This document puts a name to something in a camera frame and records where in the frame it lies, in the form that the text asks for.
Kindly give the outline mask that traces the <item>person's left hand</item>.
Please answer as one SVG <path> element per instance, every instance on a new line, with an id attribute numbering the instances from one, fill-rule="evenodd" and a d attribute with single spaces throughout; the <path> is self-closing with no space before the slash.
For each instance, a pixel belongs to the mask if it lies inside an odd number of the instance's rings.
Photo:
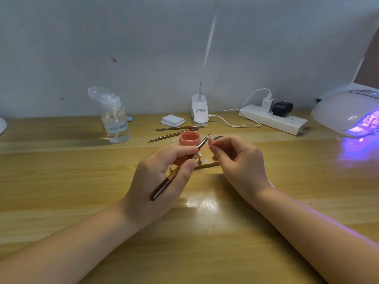
<path id="1" fill-rule="evenodd" d="M 137 166 L 131 186 L 122 202 L 130 229 L 136 233 L 161 218 L 178 201 L 184 189 L 177 189 L 177 176 L 155 200 L 151 193 L 167 178 L 168 167 L 177 157 L 197 152 L 197 146 L 161 147 Z"/>

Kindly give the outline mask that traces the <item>person's right hand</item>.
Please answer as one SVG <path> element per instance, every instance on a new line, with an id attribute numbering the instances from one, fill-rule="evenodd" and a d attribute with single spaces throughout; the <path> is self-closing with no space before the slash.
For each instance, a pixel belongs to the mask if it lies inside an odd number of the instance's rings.
<path id="1" fill-rule="evenodd" d="M 237 135 L 210 138 L 210 144 L 234 150 L 234 155 L 214 155 L 214 159 L 233 188 L 250 205 L 262 191 L 274 188 L 266 174 L 263 153 L 253 144 Z"/>

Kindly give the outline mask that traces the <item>brown-handled nail brush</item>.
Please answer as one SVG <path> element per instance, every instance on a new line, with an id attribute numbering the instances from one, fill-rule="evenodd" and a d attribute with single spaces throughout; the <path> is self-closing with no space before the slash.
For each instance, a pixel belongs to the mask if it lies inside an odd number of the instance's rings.
<path id="1" fill-rule="evenodd" d="M 176 177 L 179 169 L 185 163 L 188 159 L 192 159 L 199 151 L 200 149 L 208 142 L 209 138 L 211 138 L 211 134 L 208 134 L 202 141 L 201 143 L 197 146 L 197 152 L 191 155 L 188 155 L 177 168 L 173 170 L 173 172 L 167 176 L 167 178 L 151 193 L 149 196 L 150 201 L 155 201 L 161 193 L 167 188 L 169 184 L 173 181 L 173 179 Z"/>

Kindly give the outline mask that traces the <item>person's right forearm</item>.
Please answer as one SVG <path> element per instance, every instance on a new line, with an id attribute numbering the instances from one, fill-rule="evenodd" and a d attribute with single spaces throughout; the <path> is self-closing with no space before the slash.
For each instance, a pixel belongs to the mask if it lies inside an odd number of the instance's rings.
<path id="1" fill-rule="evenodd" d="M 253 186 L 251 205 L 328 284 L 379 284 L 379 244 L 273 186 Z"/>

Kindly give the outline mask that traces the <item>person's left forearm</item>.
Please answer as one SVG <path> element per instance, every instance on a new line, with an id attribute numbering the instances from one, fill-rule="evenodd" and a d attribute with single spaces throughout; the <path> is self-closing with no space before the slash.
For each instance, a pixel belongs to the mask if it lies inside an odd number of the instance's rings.
<path id="1" fill-rule="evenodd" d="M 142 228 L 118 202 L 0 260 L 0 284 L 77 284 Z"/>

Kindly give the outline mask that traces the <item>pink round jar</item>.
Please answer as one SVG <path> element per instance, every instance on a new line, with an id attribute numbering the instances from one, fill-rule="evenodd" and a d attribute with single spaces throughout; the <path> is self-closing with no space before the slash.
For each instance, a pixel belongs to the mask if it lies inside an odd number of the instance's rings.
<path id="1" fill-rule="evenodd" d="M 202 139 L 197 131 L 184 131 L 179 135 L 180 146 L 198 146 Z"/>

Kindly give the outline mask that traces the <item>metal-tipped brown nail tool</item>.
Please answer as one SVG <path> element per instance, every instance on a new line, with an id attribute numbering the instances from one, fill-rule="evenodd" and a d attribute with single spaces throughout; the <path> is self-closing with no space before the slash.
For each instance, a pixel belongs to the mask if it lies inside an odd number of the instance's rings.
<path id="1" fill-rule="evenodd" d="M 148 141 L 148 143 L 152 143 L 152 142 L 156 142 L 156 141 L 159 141 L 159 140 L 176 137 L 176 136 L 179 136 L 182 133 L 192 132 L 192 131 L 198 131 L 198 130 L 199 130 L 198 128 L 193 128 L 193 129 L 188 129 L 188 130 L 180 131 L 180 132 L 177 132 L 177 133 L 172 133 L 172 134 L 164 135 L 164 136 L 161 136 L 161 137 L 157 137 L 157 138 L 151 139 L 151 140 Z"/>

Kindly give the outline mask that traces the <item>thin brown nail brush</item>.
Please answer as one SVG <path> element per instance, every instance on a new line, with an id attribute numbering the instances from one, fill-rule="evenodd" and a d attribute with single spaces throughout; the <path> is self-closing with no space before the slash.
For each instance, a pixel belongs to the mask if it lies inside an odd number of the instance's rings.
<path id="1" fill-rule="evenodd" d="M 167 128 L 158 128 L 156 131 L 173 131 L 173 130 L 184 130 L 184 129 L 198 129 L 202 126 L 180 126 L 180 127 L 167 127 Z"/>

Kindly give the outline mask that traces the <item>stack of white cotton pads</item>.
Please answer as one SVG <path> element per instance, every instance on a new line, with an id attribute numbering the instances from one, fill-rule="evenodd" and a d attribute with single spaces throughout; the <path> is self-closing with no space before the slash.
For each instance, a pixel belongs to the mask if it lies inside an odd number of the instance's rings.
<path id="1" fill-rule="evenodd" d="M 168 126 L 170 128 L 180 127 L 184 123 L 186 123 L 186 120 L 184 118 L 181 118 L 172 114 L 163 117 L 162 120 L 160 121 L 160 124 L 164 126 Z"/>

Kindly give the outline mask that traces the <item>white clip desk lamp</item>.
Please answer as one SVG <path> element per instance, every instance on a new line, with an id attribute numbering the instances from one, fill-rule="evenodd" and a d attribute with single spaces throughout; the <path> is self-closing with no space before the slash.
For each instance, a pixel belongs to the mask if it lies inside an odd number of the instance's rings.
<path id="1" fill-rule="evenodd" d="M 208 125 L 209 123 L 208 105 L 207 105 L 206 97 L 203 94 L 203 79 L 204 79 L 208 56 L 210 53 L 210 47 L 211 47 L 211 43 L 213 39 L 213 34 L 214 34 L 215 26 L 216 26 L 219 7 L 220 7 L 220 0 L 215 0 L 214 13 L 213 13 L 210 33 L 209 33 L 209 37 L 207 41 L 206 52 L 205 52 L 203 67 L 201 71 L 200 82 L 199 82 L 199 92 L 197 95 L 192 96 L 191 117 L 195 126 L 205 126 L 205 125 Z"/>

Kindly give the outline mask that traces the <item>white power strip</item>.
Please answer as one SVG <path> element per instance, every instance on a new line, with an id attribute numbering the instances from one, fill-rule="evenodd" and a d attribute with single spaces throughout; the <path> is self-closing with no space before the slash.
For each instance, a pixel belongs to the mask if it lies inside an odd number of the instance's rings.
<path id="1" fill-rule="evenodd" d="M 308 122 L 307 119 L 292 115 L 276 116 L 272 112 L 264 112 L 262 107 L 256 105 L 248 105 L 239 109 L 239 116 L 294 136 L 304 133 L 303 131 Z"/>

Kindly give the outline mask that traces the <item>white plug charger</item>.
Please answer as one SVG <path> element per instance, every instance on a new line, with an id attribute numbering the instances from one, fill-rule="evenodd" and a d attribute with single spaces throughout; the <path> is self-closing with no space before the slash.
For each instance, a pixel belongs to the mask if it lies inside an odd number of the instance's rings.
<path id="1" fill-rule="evenodd" d="M 263 98 L 262 101 L 262 111 L 265 113 L 271 113 L 272 112 L 272 107 L 274 105 L 274 98 L 272 97 L 272 93 L 269 92 L 265 98 Z"/>

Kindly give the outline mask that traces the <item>black power adapter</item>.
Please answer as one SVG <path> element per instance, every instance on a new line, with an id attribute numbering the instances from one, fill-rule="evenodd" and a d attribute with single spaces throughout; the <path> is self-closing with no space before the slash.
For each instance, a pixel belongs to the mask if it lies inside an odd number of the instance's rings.
<path id="1" fill-rule="evenodd" d="M 273 105 L 271 111 L 273 115 L 285 117 L 287 114 L 292 112 L 292 110 L 293 110 L 293 103 L 290 103 L 287 101 L 279 101 Z"/>

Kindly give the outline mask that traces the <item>clear pump dispenser bottle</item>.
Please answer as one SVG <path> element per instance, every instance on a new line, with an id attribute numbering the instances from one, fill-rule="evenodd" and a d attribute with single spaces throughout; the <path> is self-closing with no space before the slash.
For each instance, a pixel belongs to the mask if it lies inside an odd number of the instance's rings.
<path id="1" fill-rule="evenodd" d="M 133 117 L 126 115 L 119 96 L 99 86 L 90 87 L 88 95 L 99 104 L 100 116 L 109 142 L 120 144 L 129 141 L 131 138 L 129 122 Z"/>

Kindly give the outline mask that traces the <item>white nail curing lamp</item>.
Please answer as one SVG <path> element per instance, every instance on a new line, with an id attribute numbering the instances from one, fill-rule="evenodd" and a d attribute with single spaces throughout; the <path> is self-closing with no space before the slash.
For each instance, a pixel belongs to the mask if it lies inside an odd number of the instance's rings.
<path id="1" fill-rule="evenodd" d="M 319 124 L 345 137 L 379 134 L 379 89 L 351 84 L 324 95 L 311 111 Z"/>

